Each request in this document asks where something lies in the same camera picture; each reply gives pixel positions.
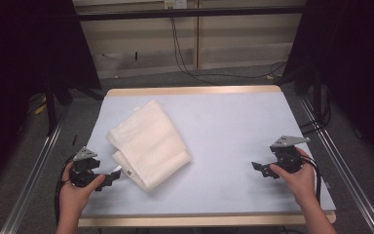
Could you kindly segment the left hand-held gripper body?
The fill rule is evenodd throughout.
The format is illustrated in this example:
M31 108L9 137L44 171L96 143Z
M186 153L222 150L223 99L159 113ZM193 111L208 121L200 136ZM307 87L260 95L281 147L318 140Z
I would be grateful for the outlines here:
M69 179L74 185L86 187L96 178L93 169L100 166L100 161L95 159L96 156L97 154L86 146L76 153L72 159L72 169L69 171Z

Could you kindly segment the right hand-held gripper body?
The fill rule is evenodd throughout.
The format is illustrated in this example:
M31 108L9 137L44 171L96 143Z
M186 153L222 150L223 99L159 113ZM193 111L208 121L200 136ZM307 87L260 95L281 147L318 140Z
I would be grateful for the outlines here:
M303 165L303 156L295 145L309 141L308 137L280 136L270 146L277 158L276 164L290 174L298 172Z

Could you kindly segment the person's right hand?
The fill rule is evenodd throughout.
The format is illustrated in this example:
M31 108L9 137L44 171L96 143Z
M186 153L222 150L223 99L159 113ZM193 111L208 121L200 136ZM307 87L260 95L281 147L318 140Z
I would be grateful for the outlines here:
M301 170L293 174L275 164L271 165L270 169L286 182L300 207L306 207L318 201L315 191L315 170L310 164L304 163Z

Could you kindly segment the person's left hand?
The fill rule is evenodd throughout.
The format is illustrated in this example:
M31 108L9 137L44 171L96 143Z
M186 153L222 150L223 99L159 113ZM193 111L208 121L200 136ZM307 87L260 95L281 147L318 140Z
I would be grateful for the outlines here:
M59 208L62 215L80 215L87 205L90 195L105 180L104 175L98 175L89 185L77 187L69 179L71 168L72 163L68 163L61 177L63 185L59 194Z

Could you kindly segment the black metal stand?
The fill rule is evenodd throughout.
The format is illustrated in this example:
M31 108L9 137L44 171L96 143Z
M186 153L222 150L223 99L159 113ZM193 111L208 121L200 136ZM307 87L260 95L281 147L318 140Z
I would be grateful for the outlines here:
M48 136L50 136L56 129L57 117L56 117L56 106L55 98L61 105L69 105L73 101L72 95L69 93L69 89L78 90L80 93L94 98L95 100L103 100L104 96L92 91L90 88L85 87L75 81L67 78L49 78L46 82L45 98L48 114Z

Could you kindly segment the dark curtain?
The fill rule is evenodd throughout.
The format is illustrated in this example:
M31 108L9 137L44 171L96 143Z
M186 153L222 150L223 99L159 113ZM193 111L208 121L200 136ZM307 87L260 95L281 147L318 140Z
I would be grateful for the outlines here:
M0 0L0 169L29 99L47 90L62 103L70 88L100 87L72 0Z
M319 76L374 147L374 0L306 0L284 74Z

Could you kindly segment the black horizontal metal bar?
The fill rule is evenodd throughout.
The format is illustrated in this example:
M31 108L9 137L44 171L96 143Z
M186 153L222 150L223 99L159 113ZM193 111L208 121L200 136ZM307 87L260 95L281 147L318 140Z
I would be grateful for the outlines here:
M109 13L78 14L79 21L94 20L145 20L166 18L194 18L194 17L225 17L249 15L285 15L301 14L306 11L305 6L274 6L274 7L245 7L245 8L204 8L204 9L178 9L130 11Z

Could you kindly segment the silver metal floor rail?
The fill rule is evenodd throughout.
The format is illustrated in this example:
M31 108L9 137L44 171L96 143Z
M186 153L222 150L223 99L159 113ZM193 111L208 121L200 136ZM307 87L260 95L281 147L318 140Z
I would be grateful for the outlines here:
M367 225L369 226L371 232L374 234L374 206L371 204L368 197L365 195L364 191L360 187L359 183L355 179L352 171L348 167L343 155L334 143L332 137L328 133L325 127L321 127L318 124L318 119L314 115L314 108L311 103L305 98L300 98L301 105L303 106L308 118L313 122L315 127L315 132L320 138L321 143L327 151L327 154L331 158L335 168L339 172L342 180L344 181L347 189L349 190L351 196L353 197L356 206L358 207L360 213L365 219Z
M53 129L52 133L46 137L46 141L37 157L31 173L25 181L25 185L23 186L17 201L13 205L12 210L10 211L2 229L0 230L0 234L17 234L40 177L56 145L69 109L70 107L65 107L61 110L59 120L56 123L55 128Z

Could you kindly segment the white wall power outlet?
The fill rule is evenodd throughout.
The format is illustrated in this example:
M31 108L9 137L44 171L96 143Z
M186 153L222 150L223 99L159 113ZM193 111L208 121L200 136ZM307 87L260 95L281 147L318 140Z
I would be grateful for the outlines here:
M187 0L164 0L165 8L170 9L186 9Z

